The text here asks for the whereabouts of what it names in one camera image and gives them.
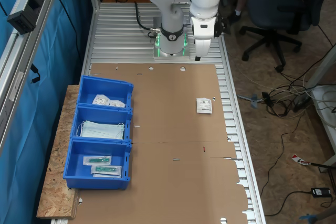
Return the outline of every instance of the chair base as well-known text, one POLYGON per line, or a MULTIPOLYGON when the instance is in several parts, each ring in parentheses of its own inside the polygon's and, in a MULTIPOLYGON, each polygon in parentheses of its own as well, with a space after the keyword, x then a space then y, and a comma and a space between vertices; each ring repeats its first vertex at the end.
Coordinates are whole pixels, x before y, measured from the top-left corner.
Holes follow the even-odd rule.
POLYGON ((278 66, 275 67, 275 70, 278 73, 282 72, 283 69, 284 69, 284 66, 286 65, 286 61, 285 61, 284 55, 282 53, 279 41, 284 41, 284 42, 295 44, 296 47, 294 47, 294 49, 293 49, 294 52, 299 52, 300 49, 301 49, 302 42, 300 42, 296 39, 292 39, 290 37, 287 37, 285 35, 278 34, 275 30, 264 30, 264 29, 255 28, 255 27, 243 26, 240 29, 239 33, 241 35, 244 35, 246 33, 246 31, 250 31, 251 33, 262 35, 263 38, 244 51, 244 54, 242 56, 242 60, 243 61, 248 61, 249 53, 252 52, 254 49, 260 47, 261 45, 266 44, 266 47, 269 47, 270 44, 273 44, 273 46, 275 48, 275 51, 277 52, 277 55, 278 55, 278 57, 280 59, 280 62, 281 62, 281 65, 278 65, 278 66))

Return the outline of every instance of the green syringe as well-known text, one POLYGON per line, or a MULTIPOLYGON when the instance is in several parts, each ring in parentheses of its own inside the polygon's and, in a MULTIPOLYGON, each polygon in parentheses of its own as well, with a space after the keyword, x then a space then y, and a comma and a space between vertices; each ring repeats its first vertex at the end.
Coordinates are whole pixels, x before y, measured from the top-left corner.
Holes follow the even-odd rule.
POLYGON ((100 158, 90 158, 89 163, 108 163, 110 162, 110 158, 108 157, 100 157, 100 158))
POLYGON ((115 167, 103 167, 103 166, 96 166, 96 172, 116 172, 117 168, 115 167))

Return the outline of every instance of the blue face mask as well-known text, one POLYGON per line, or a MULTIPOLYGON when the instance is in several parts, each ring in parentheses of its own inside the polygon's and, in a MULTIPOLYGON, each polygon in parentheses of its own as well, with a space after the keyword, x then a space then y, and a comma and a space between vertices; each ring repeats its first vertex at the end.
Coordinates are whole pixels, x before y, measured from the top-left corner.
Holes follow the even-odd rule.
POLYGON ((125 125, 123 123, 114 125, 114 124, 100 124, 85 121, 78 126, 76 132, 77 136, 80 127, 81 127, 80 136, 96 137, 96 138, 112 138, 112 139, 123 139, 125 129, 125 125))

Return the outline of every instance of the chair wheel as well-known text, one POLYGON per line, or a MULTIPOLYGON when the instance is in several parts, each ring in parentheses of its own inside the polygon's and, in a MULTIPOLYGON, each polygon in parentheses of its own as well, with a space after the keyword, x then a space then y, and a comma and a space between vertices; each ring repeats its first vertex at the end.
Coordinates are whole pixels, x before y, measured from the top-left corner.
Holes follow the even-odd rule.
POLYGON ((245 30, 245 29, 241 28, 241 29, 239 30, 239 34, 240 34, 240 35, 245 35, 245 33, 246 33, 246 30, 245 30))
POLYGON ((249 58, 249 55, 244 52, 241 60, 242 61, 248 61, 248 58, 249 58))
POLYGON ((275 67, 275 70, 278 72, 278 73, 281 73, 283 70, 284 70, 284 67, 282 65, 278 65, 275 67))
POLYGON ((300 50, 301 50, 301 46, 296 46, 294 47, 293 52, 298 53, 300 50))

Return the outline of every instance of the blue curtain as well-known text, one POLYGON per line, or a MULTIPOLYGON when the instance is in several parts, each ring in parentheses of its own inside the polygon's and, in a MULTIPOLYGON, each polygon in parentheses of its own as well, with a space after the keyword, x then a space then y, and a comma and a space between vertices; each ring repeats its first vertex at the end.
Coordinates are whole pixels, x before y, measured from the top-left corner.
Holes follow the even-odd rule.
MULTIPOLYGON (((62 1, 77 30, 83 57, 92 15, 91 0, 62 1)), ((59 0, 54 0, 34 65, 41 80, 29 83, 37 77, 29 72, 0 156, 0 224, 37 222, 34 204, 39 200, 39 183, 44 180, 53 124, 58 120, 67 86, 73 83, 75 71, 80 68, 75 32, 59 0)))

